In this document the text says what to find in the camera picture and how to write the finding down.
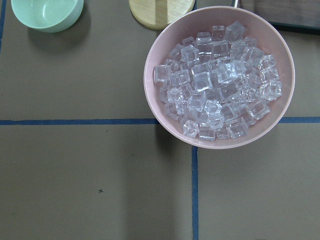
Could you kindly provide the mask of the clear ice cubes pile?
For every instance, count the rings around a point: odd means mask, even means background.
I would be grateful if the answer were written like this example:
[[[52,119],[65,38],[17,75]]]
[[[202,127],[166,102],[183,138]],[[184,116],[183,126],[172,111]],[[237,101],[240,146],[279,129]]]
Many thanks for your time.
[[[235,21],[178,43],[153,68],[165,114],[202,141],[244,137],[282,95],[277,63]]]

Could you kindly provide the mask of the pink bowl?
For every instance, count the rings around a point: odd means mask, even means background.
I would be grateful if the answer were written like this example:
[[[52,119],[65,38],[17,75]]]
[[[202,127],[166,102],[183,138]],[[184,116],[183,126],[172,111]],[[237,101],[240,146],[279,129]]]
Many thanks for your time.
[[[248,135],[235,139],[199,140],[183,134],[180,124],[165,114],[160,101],[159,86],[154,83],[154,66],[164,62],[178,42],[198,32],[206,32],[213,25],[228,26],[239,21],[246,27],[245,35],[256,38],[258,47],[272,54],[282,82],[282,95],[271,102],[270,113],[248,129]],[[179,140],[205,149],[231,149],[250,144],[271,131],[287,111],[295,88],[295,66],[290,49],[280,33],[262,17],[241,8],[209,6],[193,10],[168,25],[156,38],[147,55],[144,74],[144,92],[148,105],[159,123]]]

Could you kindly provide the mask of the wooden stand round base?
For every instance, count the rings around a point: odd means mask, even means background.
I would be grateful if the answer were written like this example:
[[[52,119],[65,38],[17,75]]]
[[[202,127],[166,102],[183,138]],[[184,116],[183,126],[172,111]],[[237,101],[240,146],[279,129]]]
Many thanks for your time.
[[[195,0],[129,0],[134,18],[152,30],[163,30],[193,10]]]

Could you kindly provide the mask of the mint green bowl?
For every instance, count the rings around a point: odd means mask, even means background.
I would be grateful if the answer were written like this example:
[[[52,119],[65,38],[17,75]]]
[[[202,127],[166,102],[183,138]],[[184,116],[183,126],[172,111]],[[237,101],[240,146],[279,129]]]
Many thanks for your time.
[[[25,26],[44,33],[70,28],[80,17],[83,0],[12,0],[15,17]]]

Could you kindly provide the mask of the dark framed board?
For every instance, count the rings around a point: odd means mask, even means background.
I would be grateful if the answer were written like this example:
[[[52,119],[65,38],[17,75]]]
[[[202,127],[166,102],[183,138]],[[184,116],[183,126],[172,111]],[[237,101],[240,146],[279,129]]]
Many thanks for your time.
[[[237,7],[264,18],[280,31],[320,34],[318,0],[239,0]]]

